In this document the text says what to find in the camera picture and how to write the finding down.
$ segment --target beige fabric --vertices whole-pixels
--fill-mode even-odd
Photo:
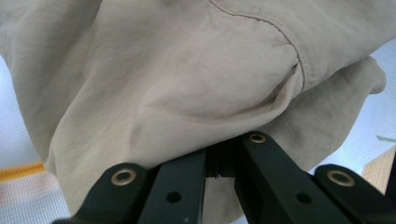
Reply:
[[[0,53],[73,214],[114,164],[150,168],[276,117],[264,130],[304,168],[319,162],[385,83],[360,59],[396,36],[395,9],[385,0],[3,0]],[[206,193],[206,222],[239,215],[226,192]],[[218,202],[229,207],[210,209]]]

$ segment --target metal rivet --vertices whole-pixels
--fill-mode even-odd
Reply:
[[[265,137],[261,134],[254,133],[249,137],[249,140],[254,143],[263,143],[265,142]]]
[[[329,179],[335,184],[343,187],[352,187],[355,185],[355,180],[349,174],[342,171],[337,171],[337,170],[328,171],[327,177],[329,177]]]
[[[121,177],[121,175],[124,174],[127,174],[126,178]],[[118,170],[113,176],[111,176],[111,183],[116,186],[124,186],[134,181],[135,178],[136,172],[134,170],[124,168]]]

